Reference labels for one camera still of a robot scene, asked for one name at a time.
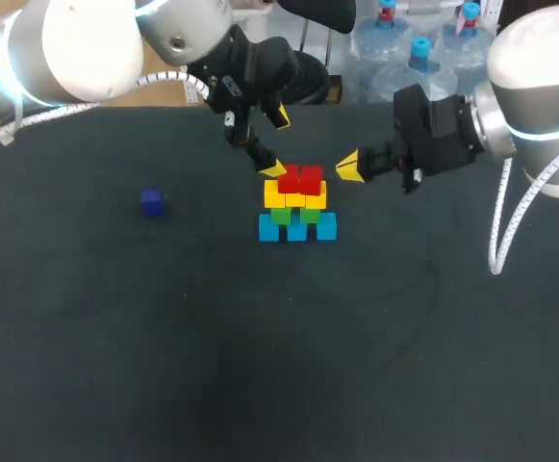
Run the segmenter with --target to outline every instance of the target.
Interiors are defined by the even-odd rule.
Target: black mat
[[[291,114],[258,123],[284,163],[391,134],[388,107]],[[559,461],[559,201],[501,277],[484,159],[408,197],[332,180],[337,243],[259,244],[221,131],[98,110],[0,146],[0,462]]]

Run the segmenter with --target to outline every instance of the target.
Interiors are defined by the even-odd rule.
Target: blue cube
[[[307,241],[307,224],[300,222],[300,217],[292,217],[292,224],[288,225],[288,242],[303,243]]]
[[[258,218],[258,239],[261,243],[279,242],[279,225],[272,223],[270,214],[260,214]]]
[[[162,190],[142,191],[142,211],[148,217],[161,217],[165,211],[164,193]]]
[[[321,220],[317,225],[318,241],[337,240],[337,215],[321,214]]]

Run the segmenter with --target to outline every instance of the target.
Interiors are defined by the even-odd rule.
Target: wooden floor
[[[0,16],[19,10],[28,0],[0,0]],[[157,54],[144,44],[143,75],[159,70],[174,69],[166,65]],[[110,106],[184,106],[185,96],[183,85],[177,82],[155,84],[132,92],[111,102]]]

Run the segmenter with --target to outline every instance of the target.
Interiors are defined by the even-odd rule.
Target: block stack
[[[281,229],[287,230],[288,242],[307,241],[315,226],[318,241],[337,239],[337,216],[323,212],[327,205],[327,184],[323,168],[285,166],[287,173],[276,180],[266,180],[264,205],[269,214],[260,214],[259,239],[263,243],[279,242]]]

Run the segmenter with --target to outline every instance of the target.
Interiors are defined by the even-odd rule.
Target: water bottle
[[[480,5],[467,2],[458,20],[442,28],[441,62],[459,77],[459,94],[473,94],[473,89],[487,79],[487,55],[495,35],[478,27]]]
[[[455,94],[459,79],[451,69],[429,60],[431,41],[415,38],[407,63],[388,64],[378,70],[371,81],[370,102],[393,101],[398,90],[419,84],[431,101]]]
[[[365,101],[375,71],[392,59],[409,56],[412,29],[394,17],[396,0],[379,0],[376,17],[362,19],[350,38],[343,89],[349,99]]]

